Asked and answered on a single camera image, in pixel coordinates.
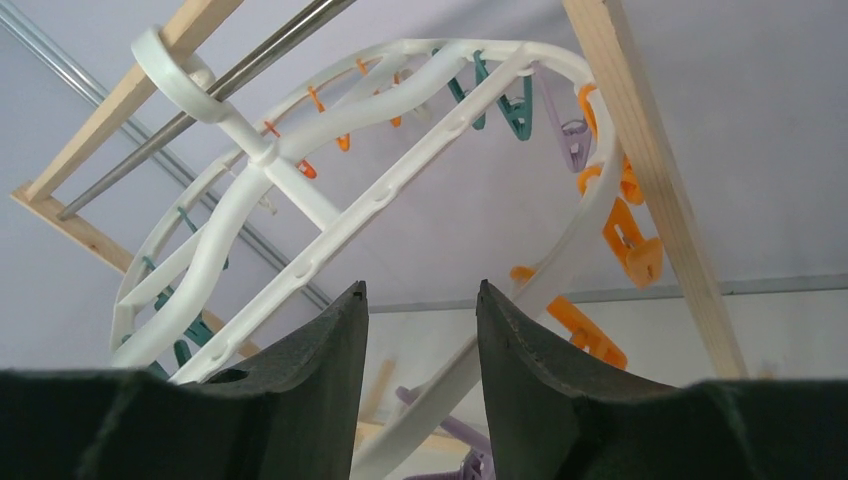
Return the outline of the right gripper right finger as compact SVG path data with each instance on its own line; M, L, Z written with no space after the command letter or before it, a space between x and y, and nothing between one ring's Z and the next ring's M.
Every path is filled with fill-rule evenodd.
M500 479L843 479L843 380L684 388L598 360L482 282L482 387Z

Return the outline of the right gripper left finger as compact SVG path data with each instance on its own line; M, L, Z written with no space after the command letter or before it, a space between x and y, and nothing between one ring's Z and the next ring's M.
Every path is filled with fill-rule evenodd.
M202 383L144 370L5 370L5 479L345 479L368 337L366 285Z

